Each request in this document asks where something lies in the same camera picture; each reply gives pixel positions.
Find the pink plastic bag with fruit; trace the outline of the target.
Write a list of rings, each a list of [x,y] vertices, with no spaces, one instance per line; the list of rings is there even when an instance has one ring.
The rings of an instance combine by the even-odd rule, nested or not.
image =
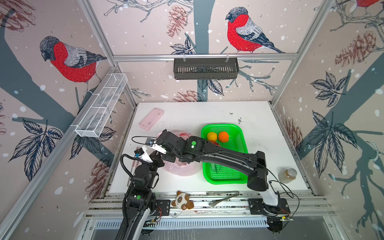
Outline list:
[[[193,136],[192,134],[183,131],[172,133],[186,141]],[[198,162],[180,162],[178,159],[176,159],[175,162],[164,162],[166,171],[182,177],[195,175],[202,169],[202,164]]]

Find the yellow fruit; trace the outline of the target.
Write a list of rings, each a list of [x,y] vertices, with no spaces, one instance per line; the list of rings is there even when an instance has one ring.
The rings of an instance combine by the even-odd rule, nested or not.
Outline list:
[[[209,132],[209,133],[207,134],[207,140],[208,140],[208,141],[214,143],[214,142],[217,141],[217,139],[218,139],[218,135],[217,135],[216,133],[214,133],[214,132]]]

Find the green plastic basket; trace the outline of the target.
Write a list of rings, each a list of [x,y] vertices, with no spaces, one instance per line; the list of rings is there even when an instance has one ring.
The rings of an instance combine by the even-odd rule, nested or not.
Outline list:
[[[217,140],[217,143],[224,148],[240,153],[248,153],[246,141],[242,129],[233,124],[211,124],[201,130],[201,137],[206,139],[208,133],[220,134],[226,132],[229,135],[227,142]],[[203,175],[207,182],[213,185],[224,184],[246,184],[248,177],[234,169],[212,163],[203,163]]]

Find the orange fruit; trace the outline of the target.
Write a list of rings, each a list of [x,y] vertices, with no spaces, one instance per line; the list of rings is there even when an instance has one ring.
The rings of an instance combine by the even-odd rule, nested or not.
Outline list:
[[[230,137],[227,132],[220,132],[218,135],[218,140],[222,143],[227,143],[229,141]]]

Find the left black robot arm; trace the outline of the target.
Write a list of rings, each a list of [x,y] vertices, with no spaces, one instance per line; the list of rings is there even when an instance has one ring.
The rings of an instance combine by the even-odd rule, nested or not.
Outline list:
[[[147,163],[138,157],[131,157],[123,154],[120,157],[120,164],[123,170],[130,177],[130,185],[123,198],[123,220],[116,236],[117,240],[137,240],[148,216],[155,211],[156,194],[152,189],[156,186],[159,177],[158,168],[164,166],[162,154],[155,151],[149,155],[152,160]],[[132,174],[124,164],[124,158],[139,161],[135,173]]]

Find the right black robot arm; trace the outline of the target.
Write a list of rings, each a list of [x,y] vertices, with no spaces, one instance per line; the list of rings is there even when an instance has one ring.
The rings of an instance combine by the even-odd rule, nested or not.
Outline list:
[[[240,153],[229,150],[200,137],[191,136],[187,140],[177,137],[172,132],[164,130],[153,140],[159,146],[162,160],[173,162],[203,162],[228,167],[247,176],[247,187],[259,192],[265,205],[277,207],[279,196],[269,187],[265,153],[257,151],[255,154]]]

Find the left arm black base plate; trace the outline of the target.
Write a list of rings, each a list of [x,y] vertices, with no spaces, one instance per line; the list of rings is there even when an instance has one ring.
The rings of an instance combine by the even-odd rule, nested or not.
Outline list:
[[[171,201],[170,200],[157,200],[156,208],[153,216],[169,216]]]

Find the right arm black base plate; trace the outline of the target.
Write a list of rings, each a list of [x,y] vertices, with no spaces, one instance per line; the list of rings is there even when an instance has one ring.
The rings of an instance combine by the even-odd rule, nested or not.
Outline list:
[[[279,199],[277,206],[266,205],[262,199],[248,199],[248,203],[249,203],[249,208],[252,215],[276,217],[279,215],[291,214],[291,211],[286,199]]]

